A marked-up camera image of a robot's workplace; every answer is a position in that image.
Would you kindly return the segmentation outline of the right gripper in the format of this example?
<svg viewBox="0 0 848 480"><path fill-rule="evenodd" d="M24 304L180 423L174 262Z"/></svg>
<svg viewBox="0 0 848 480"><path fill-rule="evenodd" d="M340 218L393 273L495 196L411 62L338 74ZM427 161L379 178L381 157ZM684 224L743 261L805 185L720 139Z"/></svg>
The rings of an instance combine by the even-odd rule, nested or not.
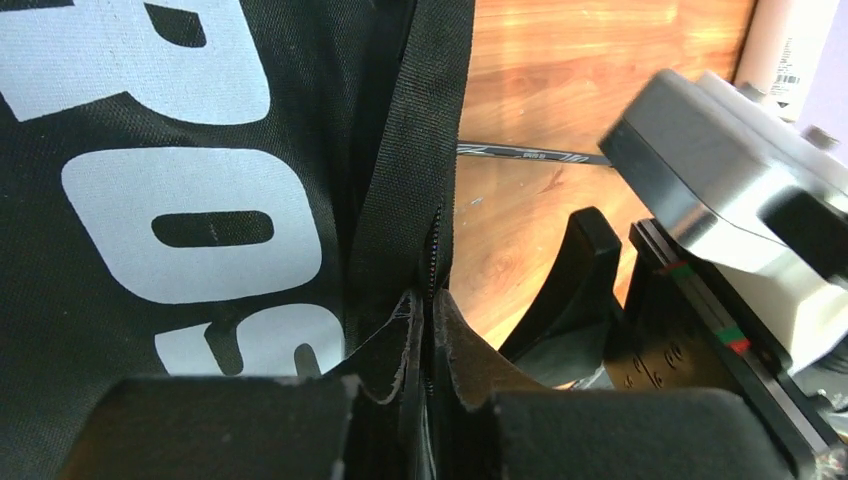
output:
<svg viewBox="0 0 848 480"><path fill-rule="evenodd" d="M604 364L613 385L655 392L649 428L660 459L684 479L843 479L847 373L830 364L789 370L785 349L722 278L657 222L631 226L636 248L622 320ZM620 306L621 241L602 212L568 219L551 270L499 353L557 387L601 367Z"/></svg>

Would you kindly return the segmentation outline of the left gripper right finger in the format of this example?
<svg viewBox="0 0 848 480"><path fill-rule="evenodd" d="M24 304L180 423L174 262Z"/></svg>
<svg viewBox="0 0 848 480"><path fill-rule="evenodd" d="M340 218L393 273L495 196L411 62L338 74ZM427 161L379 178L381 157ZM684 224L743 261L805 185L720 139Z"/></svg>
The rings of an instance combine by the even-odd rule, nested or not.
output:
<svg viewBox="0 0 848 480"><path fill-rule="evenodd" d="M433 302L430 403L441 479L790 479L738 396L717 389L560 391L525 377Z"/></svg>

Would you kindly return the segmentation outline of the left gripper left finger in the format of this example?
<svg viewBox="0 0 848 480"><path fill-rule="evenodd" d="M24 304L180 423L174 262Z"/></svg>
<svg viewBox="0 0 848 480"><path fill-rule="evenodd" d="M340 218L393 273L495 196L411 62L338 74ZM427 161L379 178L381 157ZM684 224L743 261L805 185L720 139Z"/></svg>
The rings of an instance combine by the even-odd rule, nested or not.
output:
<svg viewBox="0 0 848 480"><path fill-rule="evenodd" d="M172 377L118 383L94 408L63 479L405 479L399 424L421 300L318 378Z"/></svg>

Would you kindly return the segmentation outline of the badminton racket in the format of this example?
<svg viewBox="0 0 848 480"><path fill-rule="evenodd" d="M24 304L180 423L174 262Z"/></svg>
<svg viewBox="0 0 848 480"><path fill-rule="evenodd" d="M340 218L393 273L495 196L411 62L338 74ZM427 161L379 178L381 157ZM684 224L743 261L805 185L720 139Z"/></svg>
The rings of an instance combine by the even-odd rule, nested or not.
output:
<svg viewBox="0 0 848 480"><path fill-rule="evenodd" d="M508 159L520 159L529 161L547 161L563 164L585 164L597 166L610 166L610 161L600 154L589 154L583 152L536 149L513 145L501 145L492 143L457 143L456 153L458 155L486 156Z"/></svg>

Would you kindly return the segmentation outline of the black racket bag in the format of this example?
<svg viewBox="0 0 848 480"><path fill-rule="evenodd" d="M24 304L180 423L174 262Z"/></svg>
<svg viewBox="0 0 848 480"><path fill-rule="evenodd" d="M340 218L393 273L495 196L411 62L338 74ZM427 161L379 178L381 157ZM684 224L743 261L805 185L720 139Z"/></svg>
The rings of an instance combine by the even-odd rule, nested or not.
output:
<svg viewBox="0 0 848 480"><path fill-rule="evenodd" d="M1 475L137 376L328 370L442 277L471 1L1 5Z"/></svg>

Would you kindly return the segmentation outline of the white shuttlecock tube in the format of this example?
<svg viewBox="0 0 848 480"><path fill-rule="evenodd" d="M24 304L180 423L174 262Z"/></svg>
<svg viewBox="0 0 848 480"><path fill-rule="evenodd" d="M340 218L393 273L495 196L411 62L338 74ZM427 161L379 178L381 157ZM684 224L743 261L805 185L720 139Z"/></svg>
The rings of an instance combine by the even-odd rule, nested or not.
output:
<svg viewBox="0 0 848 480"><path fill-rule="evenodd" d="M796 122L837 15L838 0L759 0L733 84L763 94L764 105Z"/></svg>

